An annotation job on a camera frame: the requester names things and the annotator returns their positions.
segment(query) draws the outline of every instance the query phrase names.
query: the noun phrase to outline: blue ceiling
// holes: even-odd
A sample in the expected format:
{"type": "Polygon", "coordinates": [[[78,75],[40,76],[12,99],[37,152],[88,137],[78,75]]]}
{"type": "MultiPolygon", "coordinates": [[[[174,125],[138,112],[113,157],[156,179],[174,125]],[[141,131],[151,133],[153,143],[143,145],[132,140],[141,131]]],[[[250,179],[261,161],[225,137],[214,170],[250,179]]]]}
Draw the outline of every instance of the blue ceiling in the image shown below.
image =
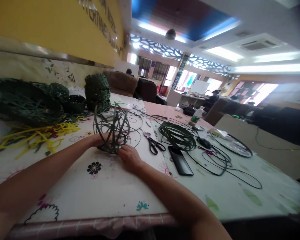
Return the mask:
{"type": "Polygon", "coordinates": [[[238,21],[198,0],[132,0],[132,17],[193,41],[238,21]]]}

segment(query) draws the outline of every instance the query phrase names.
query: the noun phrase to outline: wall lettering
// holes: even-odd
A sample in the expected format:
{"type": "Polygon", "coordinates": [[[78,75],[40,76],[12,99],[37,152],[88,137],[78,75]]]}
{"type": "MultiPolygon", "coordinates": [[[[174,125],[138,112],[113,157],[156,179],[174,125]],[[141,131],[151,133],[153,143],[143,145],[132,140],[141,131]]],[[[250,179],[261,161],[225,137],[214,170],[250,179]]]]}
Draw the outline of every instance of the wall lettering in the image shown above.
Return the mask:
{"type": "MultiPolygon", "coordinates": [[[[109,40],[110,45],[113,47],[113,49],[120,55],[120,48],[117,46],[117,44],[114,41],[114,38],[111,36],[111,33],[108,31],[108,27],[103,21],[102,17],[100,16],[96,6],[92,2],[92,0],[77,0],[80,5],[82,5],[83,10],[86,12],[87,15],[89,15],[90,20],[97,26],[97,28],[102,32],[105,39],[109,40]]],[[[108,21],[110,24],[111,29],[113,30],[114,34],[117,34],[116,32],[116,26],[114,24],[111,12],[109,10],[108,6],[108,12],[106,12],[107,2],[106,0],[100,0],[101,6],[105,9],[106,15],[108,15],[108,21]]]]}

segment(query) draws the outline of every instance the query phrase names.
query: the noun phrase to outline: ceiling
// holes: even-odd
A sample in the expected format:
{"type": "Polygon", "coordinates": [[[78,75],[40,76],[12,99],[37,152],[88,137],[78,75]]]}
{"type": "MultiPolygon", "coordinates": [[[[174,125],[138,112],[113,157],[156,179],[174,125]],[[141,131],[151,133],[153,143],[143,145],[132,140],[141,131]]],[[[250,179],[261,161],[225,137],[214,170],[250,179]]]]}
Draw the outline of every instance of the ceiling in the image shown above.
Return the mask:
{"type": "Polygon", "coordinates": [[[232,67],[300,63],[300,0],[119,0],[119,4],[127,32],[210,61],[232,67]],[[223,30],[220,23],[229,30],[216,35],[223,30]],[[151,31],[145,24],[157,29],[151,31]],[[165,39],[164,31],[171,27],[180,40],[165,39]],[[259,40],[276,46],[256,51],[241,47],[259,40]],[[215,47],[241,57],[233,61],[208,52],[215,47]],[[258,61],[258,56],[284,53],[293,53],[293,57],[258,61]]]}
{"type": "Polygon", "coordinates": [[[192,41],[238,21],[198,0],[132,0],[132,17],[192,41]]]}

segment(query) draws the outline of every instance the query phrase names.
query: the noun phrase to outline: water bottle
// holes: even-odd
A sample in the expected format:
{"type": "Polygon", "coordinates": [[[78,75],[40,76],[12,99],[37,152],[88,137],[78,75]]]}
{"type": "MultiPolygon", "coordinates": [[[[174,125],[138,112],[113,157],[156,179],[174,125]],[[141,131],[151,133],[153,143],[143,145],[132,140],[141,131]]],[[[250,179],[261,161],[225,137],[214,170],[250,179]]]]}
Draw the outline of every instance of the water bottle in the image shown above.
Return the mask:
{"type": "Polygon", "coordinates": [[[198,110],[196,110],[196,112],[194,113],[194,115],[190,119],[189,125],[191,125],[191,126],[196,125],[196,123],[202,117],[202,113],[203,113],[203,106],[201,106],[198,110]]]}

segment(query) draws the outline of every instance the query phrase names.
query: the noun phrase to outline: black scissors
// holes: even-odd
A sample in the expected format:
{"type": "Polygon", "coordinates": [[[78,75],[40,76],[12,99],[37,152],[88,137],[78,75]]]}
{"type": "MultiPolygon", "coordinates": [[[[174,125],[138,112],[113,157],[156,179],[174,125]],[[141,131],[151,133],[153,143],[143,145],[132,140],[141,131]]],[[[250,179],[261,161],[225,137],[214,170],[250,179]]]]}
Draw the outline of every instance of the black scissors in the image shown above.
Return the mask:
{"type": "Polygon", "coordinates": [[[159,148],[162,152],[166,150],[165,146],[163,146],[161,143],[158,143],[157,141],[153,140],[150,136],[149,133],[143,132],[143,135],[146,136],[146,138],[149,141],[150,144],[150,152],[154,155],[158,154],[157,148],[159,148]]]}

